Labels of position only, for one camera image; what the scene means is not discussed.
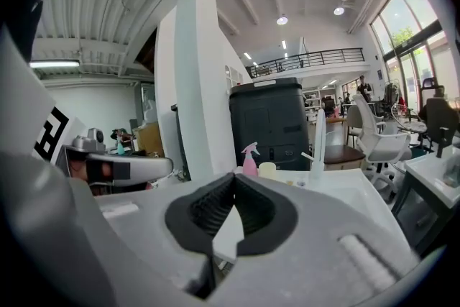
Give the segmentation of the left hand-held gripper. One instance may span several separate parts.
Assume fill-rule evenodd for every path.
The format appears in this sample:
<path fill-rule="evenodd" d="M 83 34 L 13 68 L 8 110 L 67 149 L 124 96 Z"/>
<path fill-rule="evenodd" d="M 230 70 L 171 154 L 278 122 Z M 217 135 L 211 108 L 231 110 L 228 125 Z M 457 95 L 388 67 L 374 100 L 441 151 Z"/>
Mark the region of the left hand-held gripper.
<path fill-rule="evenodd" d="M 16 186 L 34 164 L 70 177 L 65 148 L 87 130 L 57 103 L 25 62 L 9 32 L 0 35 L 0 186 Z"/>

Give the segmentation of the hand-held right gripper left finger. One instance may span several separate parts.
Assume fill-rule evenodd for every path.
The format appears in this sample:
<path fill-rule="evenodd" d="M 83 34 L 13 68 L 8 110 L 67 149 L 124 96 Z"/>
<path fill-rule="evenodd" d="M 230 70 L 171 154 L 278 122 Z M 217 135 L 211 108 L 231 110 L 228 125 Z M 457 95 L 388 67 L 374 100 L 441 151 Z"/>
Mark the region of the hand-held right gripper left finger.
<path fill-rule="evenodd" d="M 70 181 L 69 293 L 74 298 L 212 298 L 224 279 L 213 238 L 234 175 L 95 198 Z"/>

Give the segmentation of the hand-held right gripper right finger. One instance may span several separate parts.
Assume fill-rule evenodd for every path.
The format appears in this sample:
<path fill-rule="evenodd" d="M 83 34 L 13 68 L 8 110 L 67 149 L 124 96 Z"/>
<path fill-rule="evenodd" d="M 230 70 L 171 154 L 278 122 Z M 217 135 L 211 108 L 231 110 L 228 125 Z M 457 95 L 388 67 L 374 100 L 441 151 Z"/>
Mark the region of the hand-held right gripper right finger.
<path fill-rule="evenodd" d="M 298 220 L 265 255 L 239 257 L 214 293 L 216 307 L 355 307 L 394 286 L 418 256 L 337 198 L 258 178 Z"/>

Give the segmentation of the person's left hand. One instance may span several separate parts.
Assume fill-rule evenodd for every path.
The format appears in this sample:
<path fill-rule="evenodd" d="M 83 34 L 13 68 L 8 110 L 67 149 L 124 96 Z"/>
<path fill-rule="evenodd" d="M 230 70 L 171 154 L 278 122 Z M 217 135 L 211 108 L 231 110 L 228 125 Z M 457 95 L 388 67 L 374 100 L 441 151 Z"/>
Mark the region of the person's left hand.
<path fill-rule="evenodd" d="M 71 160 L 69 163 L 69 172 L 72 178 L 77 178 L 85 182 L 88 181 L 88 174 L 85 160 Z"/>

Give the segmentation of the cardboard box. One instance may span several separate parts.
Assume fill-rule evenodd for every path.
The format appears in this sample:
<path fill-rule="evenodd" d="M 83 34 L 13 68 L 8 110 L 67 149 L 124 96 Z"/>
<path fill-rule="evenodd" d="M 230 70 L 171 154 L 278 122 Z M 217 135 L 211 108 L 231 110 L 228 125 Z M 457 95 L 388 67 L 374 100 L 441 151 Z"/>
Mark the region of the cardboard box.
<path fill-rule="evenodd" d="M 163 157 L 164 150 L 160 136 L 160 128 L 157 122 L 148 123 L 134 129 L 134 136 L 140 150 L 144 150 L 147 156 Z"/>

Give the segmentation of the fluorescent tube light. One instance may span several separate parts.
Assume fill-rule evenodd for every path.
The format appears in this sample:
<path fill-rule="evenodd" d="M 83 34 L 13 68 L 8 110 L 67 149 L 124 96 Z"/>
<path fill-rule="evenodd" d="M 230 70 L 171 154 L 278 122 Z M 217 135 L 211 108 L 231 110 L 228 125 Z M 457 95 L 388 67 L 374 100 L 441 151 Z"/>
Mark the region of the fluorescent tube light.
<path fill-rule="evenodd" d="M 77 68 L 80 63 L 77 60 L 36 60 L 29 63 L 30 68 Z"/>

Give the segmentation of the beige cup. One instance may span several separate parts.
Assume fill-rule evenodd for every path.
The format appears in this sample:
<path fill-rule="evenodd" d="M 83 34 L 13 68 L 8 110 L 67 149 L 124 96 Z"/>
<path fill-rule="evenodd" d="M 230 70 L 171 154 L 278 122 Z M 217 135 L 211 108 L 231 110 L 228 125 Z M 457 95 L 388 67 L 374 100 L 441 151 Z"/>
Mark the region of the beige cup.
<path fill-rule="evenodd" d="M 258 168 L 259 177 L 277 180 L 277 166 L 273 162 L 263 162 Z"/>

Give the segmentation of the brown wooden chair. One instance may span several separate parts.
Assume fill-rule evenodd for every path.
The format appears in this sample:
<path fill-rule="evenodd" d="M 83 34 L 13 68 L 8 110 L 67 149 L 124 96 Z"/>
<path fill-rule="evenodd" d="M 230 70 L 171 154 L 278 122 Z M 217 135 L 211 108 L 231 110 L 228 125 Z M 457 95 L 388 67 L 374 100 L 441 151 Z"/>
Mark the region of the brown wooden chair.
<path fill-rule="evenodd" d="M 344 118 L 326 119 L 326 171 L 362 169 L 364 154 L 347 143 L 348 124 Z"/>

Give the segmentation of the chrome faucet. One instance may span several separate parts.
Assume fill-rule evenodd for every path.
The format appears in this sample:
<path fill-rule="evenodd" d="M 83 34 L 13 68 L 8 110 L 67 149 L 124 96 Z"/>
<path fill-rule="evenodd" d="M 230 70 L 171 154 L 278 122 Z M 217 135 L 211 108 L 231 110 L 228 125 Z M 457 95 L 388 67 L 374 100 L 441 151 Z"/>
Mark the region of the chrome faucet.
<path fill-rule="evenodd" d="M 313 147 L 313 156 L 302 152 L 301 155 L 310 160 L 309 180 L 320 180 L 324 172 L 324 157 L 326 148 L 326 115 L 323 109 L 320 109 L 316 120 L 316 135 Z"/>

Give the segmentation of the large black machine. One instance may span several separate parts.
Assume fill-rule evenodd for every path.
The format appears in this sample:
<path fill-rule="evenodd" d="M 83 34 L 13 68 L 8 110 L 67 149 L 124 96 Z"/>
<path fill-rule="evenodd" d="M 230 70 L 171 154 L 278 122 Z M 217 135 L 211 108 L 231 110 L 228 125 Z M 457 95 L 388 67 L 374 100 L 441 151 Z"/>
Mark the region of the large black machine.
<path fill-rule="evenodd" d="M 278 170 L 309 171 L 301 154 L 309 152 L 308 123 L 302 86 L 297 78 L 246 83 L 231 88 L 229 109 L 236 163 L 243 149 L 257 144 L 254 161 L 273 162 Z"/>

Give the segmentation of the white washbasin on black stand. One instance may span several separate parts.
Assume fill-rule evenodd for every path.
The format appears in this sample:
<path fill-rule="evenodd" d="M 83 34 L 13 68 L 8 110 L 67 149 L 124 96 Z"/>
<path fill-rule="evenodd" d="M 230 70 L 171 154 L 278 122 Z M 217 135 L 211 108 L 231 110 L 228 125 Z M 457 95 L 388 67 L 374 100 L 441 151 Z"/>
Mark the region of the white washbasin on black stand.
<path fill-rule="evenodd" d="M 460 148 L 448 146 L 408 160 L 392 214 L 410 247 L 421 257 L 460 212 Z"/>

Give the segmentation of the round marble side table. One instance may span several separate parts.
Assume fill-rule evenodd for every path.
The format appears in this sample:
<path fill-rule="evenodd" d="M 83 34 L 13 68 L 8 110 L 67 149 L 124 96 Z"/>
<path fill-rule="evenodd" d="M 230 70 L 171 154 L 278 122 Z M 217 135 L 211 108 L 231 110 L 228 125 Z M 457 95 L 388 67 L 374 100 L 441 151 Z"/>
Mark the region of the round marble side table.
<path fill-rule="evenodd" d="M 422 145 L 427 132 L 427 126 L 425 123 L 416 121 L 416 120 L 406 120 L 400 121 L 397 120 L 398 130 L 400 132 L 407 132 L 409 134 L 416 134 L 418 139 L 418 144 Z"/>

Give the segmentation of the dark grey chair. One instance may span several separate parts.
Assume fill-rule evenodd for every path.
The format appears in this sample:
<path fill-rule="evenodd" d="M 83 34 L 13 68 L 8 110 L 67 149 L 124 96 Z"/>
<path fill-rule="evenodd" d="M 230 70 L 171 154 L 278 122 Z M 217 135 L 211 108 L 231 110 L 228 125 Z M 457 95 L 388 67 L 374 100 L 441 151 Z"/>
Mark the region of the dark grey chair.
<path fill-rule="evenodd" d="M 437 144 L 436 155 L 440 157 L 443 149 L 452 144 L 460 115 L 444 98 L 436 97 L 427 100 L 426 113 L 427 134 L 431 143 Z"/>

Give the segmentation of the black office chair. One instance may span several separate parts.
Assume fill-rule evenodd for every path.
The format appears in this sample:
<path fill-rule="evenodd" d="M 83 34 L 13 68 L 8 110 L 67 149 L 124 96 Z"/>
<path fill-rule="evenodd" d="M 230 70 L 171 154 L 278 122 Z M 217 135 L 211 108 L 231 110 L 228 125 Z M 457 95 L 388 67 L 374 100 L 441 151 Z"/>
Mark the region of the black office chair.
<path fill-rule="evenodd" d="M 422 82 L 420 95 L 423 103 L 425 103 L 429 98 L 443 98 L 444 86 L 439 85 L 437 80 L 433 77 L 426 78 Z"/>

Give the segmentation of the large window wall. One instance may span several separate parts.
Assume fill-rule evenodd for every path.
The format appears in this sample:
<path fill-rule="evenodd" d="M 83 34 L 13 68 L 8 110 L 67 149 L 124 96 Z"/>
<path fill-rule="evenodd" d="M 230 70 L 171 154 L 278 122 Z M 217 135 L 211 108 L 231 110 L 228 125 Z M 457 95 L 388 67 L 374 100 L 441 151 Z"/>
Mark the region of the large window wall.
<path fill-rule="evenodd" d="M 423 82 L 429 78 L 444 87 L 447 97 L 459 96 L 454 56 L 429 0 L 387 0 L 370 27 L 389 82 L 399 85 L 406 106 L 423 107 Z"/>

